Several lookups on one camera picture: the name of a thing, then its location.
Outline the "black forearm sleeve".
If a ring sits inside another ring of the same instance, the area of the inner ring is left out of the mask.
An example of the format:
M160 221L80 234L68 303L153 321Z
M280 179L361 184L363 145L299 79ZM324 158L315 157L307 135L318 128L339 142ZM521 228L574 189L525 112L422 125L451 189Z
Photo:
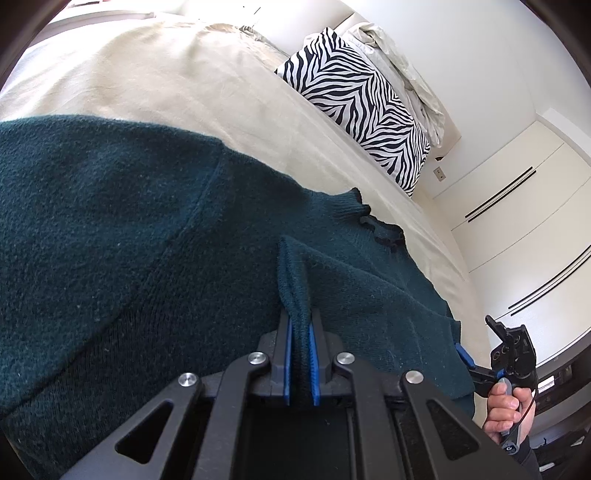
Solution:
M527 472L528 479L542 480L538 460L528 437L523 440L519 451L512 455L512 458Z

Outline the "person's right hand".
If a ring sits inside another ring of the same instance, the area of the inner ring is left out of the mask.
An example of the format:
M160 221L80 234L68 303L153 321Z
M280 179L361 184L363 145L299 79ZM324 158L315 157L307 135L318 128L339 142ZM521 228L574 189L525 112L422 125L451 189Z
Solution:
M501 443L502 432L520 423L519 443L529 435L536 412L536 403L529 388L514 388L507 393L507 385L498 382L487 398L487 418L483 431L497 444Z

